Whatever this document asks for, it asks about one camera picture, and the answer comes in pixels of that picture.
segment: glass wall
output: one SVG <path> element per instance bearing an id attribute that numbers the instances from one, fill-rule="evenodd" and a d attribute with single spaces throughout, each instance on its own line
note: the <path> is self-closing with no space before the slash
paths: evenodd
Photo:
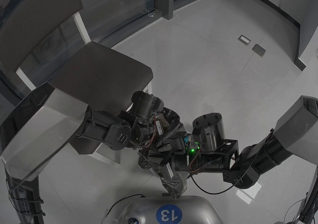
<path id="1" fill-rule="evenodd" d="M 0 30 L 20 0 L 0 0 Z M 92 41 L 101 42 L 114 31 L 155 9 L 154 0 L 82 0 L 80 11 Z M 35 86 L 47 81 L 75 52 L 84 46 L 73 18 L 49 35 L 21 65 Z M 0 78 L 20 98 L 29 93 L 22 80 L 0 63 Z"/>

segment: chair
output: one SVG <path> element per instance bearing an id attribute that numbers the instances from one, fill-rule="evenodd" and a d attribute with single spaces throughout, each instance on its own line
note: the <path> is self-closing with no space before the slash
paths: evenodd
<path id="1" fill-rule="evenodd" d="M 135 91 L 152 93 L 153 73 L 148 66 L 113 49 L 92 42 L 79 11 L 81 0 L 22 0 L 0 28 L 0 60 L 34 90 L 36 87 L 20 69 L 26 57 L 61 23 L 73 16 L 85 46 L 76 52 L 49 80 L 67 94 L 94 110 L 118 115 L 128 110 Z M 99 142 L 73 140 L 79 154 L 115 164 L 97 152 Z"/>

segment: blue round label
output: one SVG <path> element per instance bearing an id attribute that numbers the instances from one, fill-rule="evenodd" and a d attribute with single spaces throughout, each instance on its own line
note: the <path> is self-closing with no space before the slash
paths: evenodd
<path id="1" fill-rule="evenodd" d="M 182 219 L 182 211 L 175 205 L 161 206 L 156 213 L 160 224 L 178 224 Z"/>

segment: chair seat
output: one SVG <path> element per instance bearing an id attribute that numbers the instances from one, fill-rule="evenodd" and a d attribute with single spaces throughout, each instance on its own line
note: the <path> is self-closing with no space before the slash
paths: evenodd
<path id="1" fill-rule="evenodd" d="M 93 110 L 118 115 L 132 104 L 135 91 L 153 79 L 151 68 L 96 42 L 81 48 L 50 83 Z"/>

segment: plastic wrap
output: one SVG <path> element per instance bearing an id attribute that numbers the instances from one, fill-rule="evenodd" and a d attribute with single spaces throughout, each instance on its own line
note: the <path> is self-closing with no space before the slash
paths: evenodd
<path id="1" fill-rule="evenodd" d="M 177 131 L 185 131 L 183 124 L 180 122 L 180 116 L 171 109 L 163 108 L 162 114 L 156 116 L 157 119 L 161 120 L 164 133 L 158 135 L 156 140 L 149 148 L 144 148 L 138 152 L 139 160 L 138 164 L 143 169 L 152 168 L 161 179 L 162 185 L 168 191 L 170 196 L 177 199 L 187 189 L 186 177 L 187 172 L 178 172 L 172 180 L 167 180 L 161 173 L 160 166 L 158 163 L 152 162 L 148 159 L 148 155 L 162 154 L 171 150 L 169 144 L 169 138 L 174 135 Z"/>

